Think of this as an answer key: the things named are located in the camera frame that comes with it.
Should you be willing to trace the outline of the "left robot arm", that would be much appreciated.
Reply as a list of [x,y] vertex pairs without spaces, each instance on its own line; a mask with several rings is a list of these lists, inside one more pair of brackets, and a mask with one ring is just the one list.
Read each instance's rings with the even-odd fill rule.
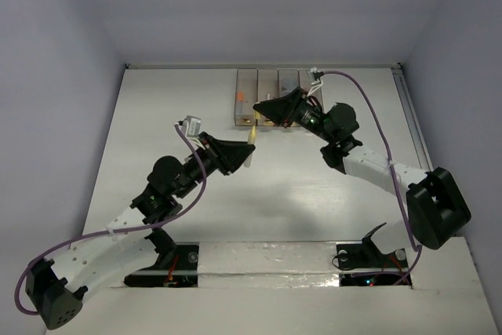
[[197,138],[199,146],[185,161],[161,157],[146,188],[103,230],[54,246],[28,265],[17,289],[25,291],[46,329],[68,324],[116,280],[148,265],[168,268],[176,243],[164,225],[197,205],[210,174],[231,175],[255,150],[245,141],[218,140],[205,132]]

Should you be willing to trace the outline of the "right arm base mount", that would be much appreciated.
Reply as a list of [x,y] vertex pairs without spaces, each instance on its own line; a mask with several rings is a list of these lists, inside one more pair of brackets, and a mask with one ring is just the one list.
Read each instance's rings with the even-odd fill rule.
[[393,286],[408,271],[406,253],[382,254],[361,243],[336,246],[332,265],[340,272],[339,284],[342,287]]

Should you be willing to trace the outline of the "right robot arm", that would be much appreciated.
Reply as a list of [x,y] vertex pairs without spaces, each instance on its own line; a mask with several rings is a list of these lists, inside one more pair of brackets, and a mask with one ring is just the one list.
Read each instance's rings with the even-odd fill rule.
[[352,106],[336,103],[324,112],[297,87],[286,96],[258,102],[253,108],[278,126],[297,124],[320,137],[327,143],[321,153],[330,168],[397,198],[401,219],[378,226],[371,241],[361,247],[362,259],[368,265],[382,264],[397,249],[439,249],[471,220],[471,212],[448,170],[406,166],[355,139],[359,124]]

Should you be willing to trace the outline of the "yellow highlighter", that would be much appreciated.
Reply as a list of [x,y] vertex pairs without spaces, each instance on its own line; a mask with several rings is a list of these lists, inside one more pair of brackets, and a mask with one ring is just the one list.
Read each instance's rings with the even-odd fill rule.
[[[256,142],[256,125],[253,125],[252,129],[249,133],[249,136],[248,136],[248,144],[254,146],[255,142]],[[253,157],[253,154],[250,154],[248,156],[248,158],[244,162],[244,167],[246,167],[246,168],[250,167],[251,162],[252,162],[252,157]]]

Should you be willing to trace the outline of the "orange clear highlighter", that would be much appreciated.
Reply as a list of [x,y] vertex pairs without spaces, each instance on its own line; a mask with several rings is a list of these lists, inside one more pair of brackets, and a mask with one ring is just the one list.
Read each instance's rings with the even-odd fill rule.
[[239,91],[236,93],[236,103],[235,103],[235,115],[242,116],[243,114],[243,106],[244,106],[244,93]]

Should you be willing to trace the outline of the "clear jar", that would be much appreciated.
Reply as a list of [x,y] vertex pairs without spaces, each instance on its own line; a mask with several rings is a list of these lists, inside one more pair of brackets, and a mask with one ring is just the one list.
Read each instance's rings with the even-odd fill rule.
[[291,93],[297,86],[298,83],[295,79],[285,78],[280,81],[281,94],[285,95],[287,93]]

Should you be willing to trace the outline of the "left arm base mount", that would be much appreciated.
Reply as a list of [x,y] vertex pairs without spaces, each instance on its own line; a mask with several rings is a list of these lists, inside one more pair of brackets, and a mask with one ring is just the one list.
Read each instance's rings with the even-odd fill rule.
[[178,245],[174,258],[165,268],[152,265],[124,278],[131,288],[195,288],[198,286],[199,244]]

